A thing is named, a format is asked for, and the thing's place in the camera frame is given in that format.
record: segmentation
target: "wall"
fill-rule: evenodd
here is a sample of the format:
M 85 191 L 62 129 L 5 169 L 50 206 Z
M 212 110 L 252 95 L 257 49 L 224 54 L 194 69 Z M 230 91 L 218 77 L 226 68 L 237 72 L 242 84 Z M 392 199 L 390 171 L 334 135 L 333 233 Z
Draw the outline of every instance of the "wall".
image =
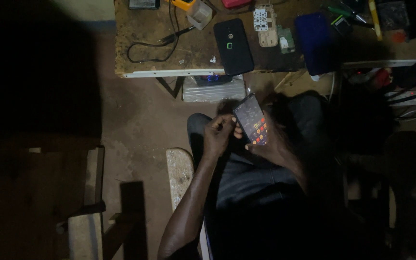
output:
M 79 21 L 115 20 L 113 0 L 51 0 Z

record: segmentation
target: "phone screen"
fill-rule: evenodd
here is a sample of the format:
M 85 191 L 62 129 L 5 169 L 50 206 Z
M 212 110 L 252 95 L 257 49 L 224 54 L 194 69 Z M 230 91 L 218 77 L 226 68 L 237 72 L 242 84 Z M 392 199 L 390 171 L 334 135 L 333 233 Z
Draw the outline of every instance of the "phone screen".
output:
M 267 143 L 267 123 L 254 94 L 234 109 L 234 115 L 252 144 Z

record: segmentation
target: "phone back cover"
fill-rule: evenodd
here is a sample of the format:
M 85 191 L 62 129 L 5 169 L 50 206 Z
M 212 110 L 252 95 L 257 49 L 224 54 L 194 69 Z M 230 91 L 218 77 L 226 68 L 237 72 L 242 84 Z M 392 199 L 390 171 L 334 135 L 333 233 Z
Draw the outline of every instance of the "phone back cover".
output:
M 213 27 L 224 72 L 239 75 L 254 69 L 253 57 L 241 19 L 220 22 Z

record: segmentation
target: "hand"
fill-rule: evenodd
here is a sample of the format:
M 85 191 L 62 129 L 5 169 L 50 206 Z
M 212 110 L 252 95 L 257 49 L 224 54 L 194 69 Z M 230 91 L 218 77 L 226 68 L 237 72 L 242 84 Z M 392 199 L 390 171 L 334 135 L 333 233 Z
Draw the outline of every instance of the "hand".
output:
M 218 115 L 205 126 L 203 155 L 219 158 L 229 143 L 229 136 L 234 130 L 236 118 L 231 115 Z
M 266 111 L 263 111 L 263 113 L 268 125 L 267 143 L 265 145 L 249 143 L 245 145 L 245 149 L 271 163 L 288 168 L 291 166 L 290 160 L 296 160 L 288 143 L 288 138 L 271 116 Z M 234 130 L 234 136 L 238 139 L 242 138 L 242 129 L 238 123 Z

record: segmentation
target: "plastic container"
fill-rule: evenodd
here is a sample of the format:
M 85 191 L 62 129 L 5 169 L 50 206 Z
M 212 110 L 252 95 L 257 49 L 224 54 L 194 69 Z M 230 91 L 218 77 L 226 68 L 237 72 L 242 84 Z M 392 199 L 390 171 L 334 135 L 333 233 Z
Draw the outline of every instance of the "plastic container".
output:
M 202 30 L 207 26 L 213 17 L 213 10 L 202 0 L 195 0 L 195 3 L 187 10 L 187 20 L 197 29 Z

